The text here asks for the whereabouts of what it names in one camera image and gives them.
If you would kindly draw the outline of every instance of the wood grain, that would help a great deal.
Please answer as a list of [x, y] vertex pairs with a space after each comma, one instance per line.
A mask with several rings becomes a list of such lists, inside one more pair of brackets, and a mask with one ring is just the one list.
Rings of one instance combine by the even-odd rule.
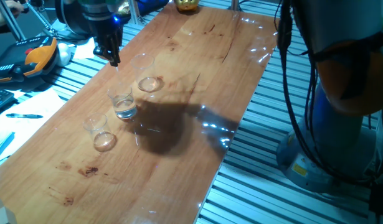
[[[266, 67], [273, 18], [168, 4], [0, 167], [0, 198], [18, 223], [192, 223]], [[130, 60], [156, 58], [163, 87], [134, 88], [138, 114], [116, 118], [107, 89], [135, 79]], [[93, 149], [82, 120], [105, 113], [117, 136]]]

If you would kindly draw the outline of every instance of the pen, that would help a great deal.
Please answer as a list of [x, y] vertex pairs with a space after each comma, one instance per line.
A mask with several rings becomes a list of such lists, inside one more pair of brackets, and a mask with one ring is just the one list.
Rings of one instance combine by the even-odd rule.
[[8, 118], [43, 118], [42, 115], [36, 114], [6, 114]]

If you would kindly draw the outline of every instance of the metal rod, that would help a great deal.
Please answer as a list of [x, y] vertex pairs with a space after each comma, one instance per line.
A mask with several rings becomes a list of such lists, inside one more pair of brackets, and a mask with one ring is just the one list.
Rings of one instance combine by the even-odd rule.
[[26, 40], [24, 33], [22, 33], [21, 28], [16, 21], [16, 18], [14, 18], [7, 4], [2, 0], [0, 0], [0, 13], [6, 21], [6, 25], [10, 29], [14, 38], [18, 42]]
[[231, 10], [239, 11], [239, 0], [231, 0]]
[[47, 30], [51, 30], [52, 28], [52, 25], [47, 21], [47, 19], [42, 16], [40, 14], [40, 12], [36, 11], [36, 9], [34, 9], [31, 4], [29, 4], [29, 2], [27, 2], [27, 5], [29, 7], [29, 9], [36, 15], [36, 17], [43, 23], [44, 27], [47, 29]]
[[131, 15], [131, 22], [133, 24], [145, 25], [144, 20], [141, 18], [139, 6], [135, 0], [129, 0], [129, 10]]

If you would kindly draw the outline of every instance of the water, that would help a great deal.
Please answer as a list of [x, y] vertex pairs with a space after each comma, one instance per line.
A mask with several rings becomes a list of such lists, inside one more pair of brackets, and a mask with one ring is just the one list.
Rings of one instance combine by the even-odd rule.
[[156, 90], [159, 86], [159, 83], [156, 78], [147, 77], [140, 80], [140, 82], [138, 83], [138, 86], [141, 91], [150, 92], [150, 91]]
[[128, 119], [136, 114], [136, 102], [132, 96], [116, 96], [113, 101], [114, 111], [118, 118]]
[[104, 131], [102, 133], [98, 133], [94, 137], [93, 144], [97, 151], [105, 152], [111, 150], [115, 146], [116, 139], [114, 134], [108, 131]]

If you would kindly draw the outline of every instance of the empty glass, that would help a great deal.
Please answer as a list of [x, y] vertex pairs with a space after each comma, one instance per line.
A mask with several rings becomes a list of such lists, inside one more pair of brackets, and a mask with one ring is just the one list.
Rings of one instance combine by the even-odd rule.
[[115, 114], [120, 119], [128, 119], [137, 112], [131, 86], [122, 83], [113, 85], [107, 92], [111, 98]]
[[94, 148], [99, 152], [111, 150], [116, 143], [107, 121], [105, 114], [94, 113], [83, 122], [83, 127], [90, 133]]
[[136, 83], [141, 91], [151, 92], [158, 88], [159, 82], [155, 75], [155, 58], [148, 54], [140, 54], [131, 60], [135, 71]]

